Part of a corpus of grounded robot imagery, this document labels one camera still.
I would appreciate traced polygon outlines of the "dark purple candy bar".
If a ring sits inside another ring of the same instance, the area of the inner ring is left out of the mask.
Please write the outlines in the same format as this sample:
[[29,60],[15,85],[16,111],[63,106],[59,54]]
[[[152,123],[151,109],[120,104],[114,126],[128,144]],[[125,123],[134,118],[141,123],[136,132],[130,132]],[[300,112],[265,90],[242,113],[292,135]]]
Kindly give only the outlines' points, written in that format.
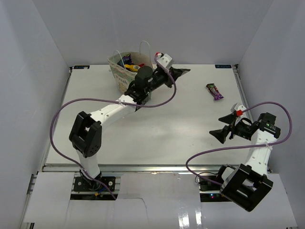
[[215,86],[215,84],[213,83],[208,83],[206,85],[207,90],[209,91],[209,93],[213,96],[213,99],[215,101],[221,100],[224,97],[222,96],[222,94],[219,92],[218,88]]

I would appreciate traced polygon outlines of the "yellow snack bar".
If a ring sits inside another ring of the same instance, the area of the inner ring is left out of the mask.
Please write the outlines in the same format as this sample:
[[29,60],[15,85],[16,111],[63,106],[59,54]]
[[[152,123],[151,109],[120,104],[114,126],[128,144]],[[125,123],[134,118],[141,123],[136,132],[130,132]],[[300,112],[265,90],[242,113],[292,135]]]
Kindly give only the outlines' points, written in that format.
[[140,66],[134,64],[125,64],[124,67],[131,72],[138,72],[140,69]]

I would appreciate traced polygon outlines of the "blue purple snack bag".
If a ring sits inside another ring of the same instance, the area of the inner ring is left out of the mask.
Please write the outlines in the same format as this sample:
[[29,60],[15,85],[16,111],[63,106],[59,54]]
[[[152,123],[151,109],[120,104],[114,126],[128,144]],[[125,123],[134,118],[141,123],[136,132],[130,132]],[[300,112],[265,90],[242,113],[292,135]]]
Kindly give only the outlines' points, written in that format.
[[126,65],[133,65],[132,62],[132,58],[131,58],[131,54],[127,54],[125,56],[123,56],[118,62],[117,64],[123,68],[125,68]]

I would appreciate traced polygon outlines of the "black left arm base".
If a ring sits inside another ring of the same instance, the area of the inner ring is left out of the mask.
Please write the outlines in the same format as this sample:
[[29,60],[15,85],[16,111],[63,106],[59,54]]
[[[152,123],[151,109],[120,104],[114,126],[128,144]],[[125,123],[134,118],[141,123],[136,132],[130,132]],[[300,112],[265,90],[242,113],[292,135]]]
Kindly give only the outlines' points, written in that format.
[[[108,189],[113,192],[115,190],[116,177],[99,177],[99,180],[104,183]],[[105,186],[96,181],[87,179],[86,177],[75,177],[73,191],[74,192],[98,192],[99,194],[108,191]]]

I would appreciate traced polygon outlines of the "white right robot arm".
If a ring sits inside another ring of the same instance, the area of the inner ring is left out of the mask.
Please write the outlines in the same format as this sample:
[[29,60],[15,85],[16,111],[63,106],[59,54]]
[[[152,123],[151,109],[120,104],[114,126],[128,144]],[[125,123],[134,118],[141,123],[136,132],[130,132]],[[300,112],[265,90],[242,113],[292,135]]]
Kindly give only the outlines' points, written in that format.
[[262,113],[255,122],[251,122],[241,111],[234,111],[220,117],[219,121],[225,123],[224,128],[209,133],[221,143],[239,136],[254,145],[243,164],[238,167],[223,165],[215,178],[223,196],[251,212],[273,187],[273,182],[267,177],[267,164],[271,143],[277,141],[281,130],[275,126],[276,116],[270,113]]

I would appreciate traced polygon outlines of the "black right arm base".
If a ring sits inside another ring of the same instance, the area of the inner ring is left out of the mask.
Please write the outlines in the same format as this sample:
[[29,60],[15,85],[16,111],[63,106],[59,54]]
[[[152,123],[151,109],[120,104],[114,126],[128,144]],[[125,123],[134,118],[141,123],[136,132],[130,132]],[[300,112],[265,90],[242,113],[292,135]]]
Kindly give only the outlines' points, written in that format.
[[200,200],[205,202],[231,202],[220,194],[220,186],[202,178],[196,177],[195,183],[199,186]]

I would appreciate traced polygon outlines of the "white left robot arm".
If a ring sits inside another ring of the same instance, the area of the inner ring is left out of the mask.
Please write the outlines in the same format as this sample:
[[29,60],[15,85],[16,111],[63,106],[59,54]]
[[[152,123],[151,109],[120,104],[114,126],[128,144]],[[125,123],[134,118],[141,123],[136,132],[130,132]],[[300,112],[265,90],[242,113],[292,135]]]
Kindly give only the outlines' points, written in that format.
[[96,154],[102,146],[102,132],[125,115],[139,110],[140,105],[148,102],[152,91],[164,84],[172,87],[173,82],[189,71],[173,67],[168,70],[160,66],[155,70],[149,66],[142,67],[129,84],[127,91],[115,104],[91,113],[82,111],[77,114],[69,140],[77,151],[82,166],[80,174],[89,190],[96,190],[101,184],[102,173]]

